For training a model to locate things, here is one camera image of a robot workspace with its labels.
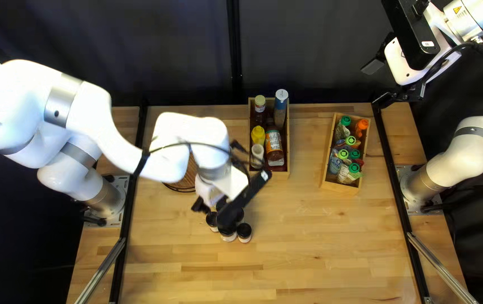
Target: black cable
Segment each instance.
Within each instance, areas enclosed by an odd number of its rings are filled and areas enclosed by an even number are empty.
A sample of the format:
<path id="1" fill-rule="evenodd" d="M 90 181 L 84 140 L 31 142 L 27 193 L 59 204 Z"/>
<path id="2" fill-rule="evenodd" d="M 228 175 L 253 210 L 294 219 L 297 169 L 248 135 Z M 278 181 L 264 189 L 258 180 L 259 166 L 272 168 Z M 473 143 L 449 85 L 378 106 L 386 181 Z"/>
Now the black cable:
<path id="1" fill-rule="evenodd" d="M 172 191 L 176 191 L 176 192 L 180 192 L 180 193 L 192 193 L 192 192 L 196 192 L 196 189 L 194 189 L 194 186 L 187 187 L 187 188 L 180 188 L 180 187 L 172 186 L 172 185 L 167 184 L 167 183 L 163 183 L 163 185 L 165 185 L 166 188 L 168 188 L 168 189 L 170 189 Z"/>
<path id="2" fill-rule="evenodd" d="M 438 73 L 442 68 L 442 64 L 448 59 L 448 57 L 453 54 L 454 52 L 464 49 L 467 47 L 474 48 L 479 53 L 483 53 L 483 43 L 475 43 L 475 42 L 466 42 L 459 45 L 455 45 L 451 49 L 449 49 L 442 57 L 440 57 L 433 66 L 423 75 L 423 77 L 419 80 L 419 84 L 421 85 L 420 97 L 423 98 L 425 95 L 425 86 L 427 85 L 427 80 L 433 77 L 434 74 Z"/>
<path id="3" fill-rule="evenodd" d="M 427 71 L 427 73 L 425 73 L 425 75 L 423 75 L 423 77 L 421 78 L 421 82 L 427 82 L 429 78 L 433 77 L 433 75 L 437 73 L 440 70 L 440 68 L 442 68 L 442 63 L 444 63 L 448 59 L 449 55 L 466 47 L 474 48 L 477 46 L 478 46 L 478 43 L 474 43 L 474 42 L 466 42 L 459 45 L 455 45 L 446 53 L 444 53 L 444 55 L 442 55 L 442 57 L 440 57 L 433 66 L 431 66 L 431 68 Z"/>

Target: black backdrop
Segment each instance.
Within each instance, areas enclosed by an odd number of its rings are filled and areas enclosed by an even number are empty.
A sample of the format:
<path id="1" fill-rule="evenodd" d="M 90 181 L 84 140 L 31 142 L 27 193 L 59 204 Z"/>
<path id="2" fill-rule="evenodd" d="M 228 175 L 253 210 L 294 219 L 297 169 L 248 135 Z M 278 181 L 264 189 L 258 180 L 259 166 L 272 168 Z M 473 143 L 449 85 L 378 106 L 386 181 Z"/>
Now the black backdrop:
<path id="1" fill-rule="evenodd" d="M 447 2 L 434 0 L 440 8 Z M 394 84 L 386 68 L 373 76 L 359 72 L 391 30 L 378 0 L 243 0 L 240 25 L 247 95 L 271 95 L 282 87 L 294 103 L 367 101 L 375 89 Z M 141 93 L 152 104 L 234 103 L 228 44 L 226 1 L 221 0 L 0 0 L 1 62 L 29 59 L 51 66 L 104 87 L 117 106 L 134 104 Z M 428 86 L 427 96 L 423 104 L 413 105 L 413 112 L 432 157 L 446 149 L 461 119 L 483 115 L 483 58 L 465 52 L 461 62 Z M 42 194 L 26 195 L 19 187 L 7 188 L 8 181 L 0 183 L 0 208 L 11 206 L 16 196 L 24 205 L 13 209 L 21 213 L 0 213 L 0 239 L 9 230 L 13 236 L 10 242 L 0 242 L 8 253 L 0 256 L 0 265 L 20 265 L 16 271 L 3 269 L 16 273 L 7 276 L 3 286 L 26 282 L 26 288 L 12 290 L 14 302 L 38 302 L 66 290 L 70 274 L 52 272 L 70 272 L 82 225 L 66 197 L 38 184 L 34 170 L 8 163 L 0 156 L 9 180 Z M 483 176 L 460 184 L 446 198 L 447 203 L 460 204 L 452 204 L 458 207 L 446 213 L 468 287 L 483 303 L 481 192 Z M 28 208 L 37 209 L 25 212 Z M 16 229 L 17 215 L 24 222 L 41 220 Z M 56 225 L 45 230 L 51 220 Z M 38 234 L 41 229 L 46 235 Z M 57 247 L 46 236 L 59 242 Z M 16 239 L 30 245 L 11 254 Z M 41 248 L 49 248 L 51 260 L 35 265 L 44 252 Z M 37 279 L 37 269 L 46 267 L 49 272 L 41 272 L 43 278 L 58 279 L 57 293 L 48 289 L 53 284 Z M 5 299 L 0 294 L 0 302 Z M 55 296 L 51 302 L 64 298 Z"/>

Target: wooden crate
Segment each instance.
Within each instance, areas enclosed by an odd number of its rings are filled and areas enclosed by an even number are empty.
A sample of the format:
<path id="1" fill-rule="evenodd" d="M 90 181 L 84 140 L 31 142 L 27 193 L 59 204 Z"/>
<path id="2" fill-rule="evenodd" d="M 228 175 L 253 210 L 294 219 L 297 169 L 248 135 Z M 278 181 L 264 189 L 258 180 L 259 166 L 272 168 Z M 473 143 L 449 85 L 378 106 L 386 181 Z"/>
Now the wooden crate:
<path id="1" fill-rule="evenodd" d="M 285 153 L 286 171 L 272 171 L 272 180 L 287 180 L 290 176 L 290 99 L 286 103 L 286 120 L 284 127 L 284 134 L 281 132 L 281 141 L 283 152 Z M 275 97 L 266 98 L 266 110 L 275 108 Z M 248 102 L 248 132 L 249 132 L 249 150 L 251 150 L 251 119 L 254 110 L 254 97 L 249 97 Z M 259 171 L 249 166 L 249 171 Z"/>
<path id="2" fill-rule="evenodd" d="M 350 116 L 350 118 L 352 119 L 352 122 L 351 122 L 352 128 L 350 128 L 350 126 L 348 128 L 351 131 L 355 129 L 355 126 L 358 123 L 358 121 L 367 120 L 369 122 L 369 126 L 367 127 L 367 130 L 362 131 L 363 136 L 361 138 L 358 138 L 358 140 L 361 141 L 361 145 L 358 147 L 358 150 L 361 152 L 360 159 L 361 160 L 365 159 L 365 151 L 367 149 L 367 139 L 369 135 L 371 119 L 368 119 L 365 117 L 359 117 L 355 115 L 342 114 L 342 113 L 333 114 L 332 132 L 329 135 L 328 148 L 324 153 L 324 162 L 323 162 L 324 167 L 322 168 L 322 180 L 320 182 L 320 188 L 355 195 L 361 188 L 363 177 L 360 177 L 352 184 L 341 184 L 341 183 L 335 182 L 334 176 L 328 172 L 329 155 L 332 152 L 332 148 L 335 146 L 335 142 L 336 142 L 333 140 L 333 133 L 335 131 L 335 127 L 337 127 L 337 124 L 339 123 L 339 121 L 341 121 L 341 118 L 343 118 L 343 116 Z"/>

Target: orange bottle cap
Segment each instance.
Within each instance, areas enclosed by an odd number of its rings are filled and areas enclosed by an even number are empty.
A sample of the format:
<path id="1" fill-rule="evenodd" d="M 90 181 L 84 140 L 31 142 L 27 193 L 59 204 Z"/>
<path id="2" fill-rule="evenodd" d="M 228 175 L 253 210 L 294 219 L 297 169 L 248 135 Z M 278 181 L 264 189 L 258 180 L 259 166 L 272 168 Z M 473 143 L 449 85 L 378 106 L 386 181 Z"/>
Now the orange bottle cap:
<path id="1" fill-rule="evenodd" d="M 368 120 L 360 120 L 360 121 L 358 121 L 357 127 L 360 130 L 366 130 L 369 127 L 369 121 Z"/>

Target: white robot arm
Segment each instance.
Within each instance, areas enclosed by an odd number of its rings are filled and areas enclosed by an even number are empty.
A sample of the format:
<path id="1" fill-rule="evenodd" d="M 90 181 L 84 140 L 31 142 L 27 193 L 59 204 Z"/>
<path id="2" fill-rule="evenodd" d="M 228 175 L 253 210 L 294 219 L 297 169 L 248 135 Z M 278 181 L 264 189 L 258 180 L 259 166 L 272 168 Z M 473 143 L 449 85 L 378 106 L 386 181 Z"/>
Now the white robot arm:
<path id="1" fill-rule="evenodd" d="M 431 48 L 439 46 L 440 51 L 423 68 L 413 68 L 407 62 L 406 55 L 401 48 L 401 43 L 406 44 L 406 42 L 401 42 L 399 37 L 389 42 L 384 51 L 386 61 L 392 71 L 395 82 L 401 86 L 420 80 L 446 52 L 451 50 L 451 46 L 446 41 L 446 36 L 456 45 L 466 42 L 483 42 L 483 0 L 453 0 L 444 7 L 443 12 L 438 10 L 428 0 L 410 2 L 424 2 L 427 4 L 423 11 L 423 16 L 427 20 L 434 38 L 436 38 L 437 45 L 433 41 L 423 41 L 421 42 L 423 45 L 420 47 L 424 51 L 429 52 Z M 461 54 L 459 52 L 453 52 L 449 55 L 440 70 L 431 76 L 427 82 L 438 77 L 460 57 Z"/>
<path id="2" fill-rule="evenodd" d="M 483 116 L 462 120 L 444 153 L 401 179 L 403 195 L 423 204 L 443 190 L 483 173 Z"/>
<path id="3" fill-rule="evenodd" d="M 143 154 L 119 134 L 110 95 L 99 86 L 30 61 L 0 64 L 0 152 L 26 167 L 40 168 L 39 180 L 54 190 L 88 205 L 112 200 L 115 191 L 92 168 L 103 153 L 130 174 L 177 182 L 192 151 L 199 166 L 197 182 L 208 185 L 198 189 L 201 195 L 216 187 L 234 199 L 248 184 L 230 163 L 228 132 L 216 118 L 163 113 L 154 128 L 152 150 Z M 208 205 L 214 202 L 209 196 L 203 199 Z M 103 208 L 103 215 L 120 208 Z"/>

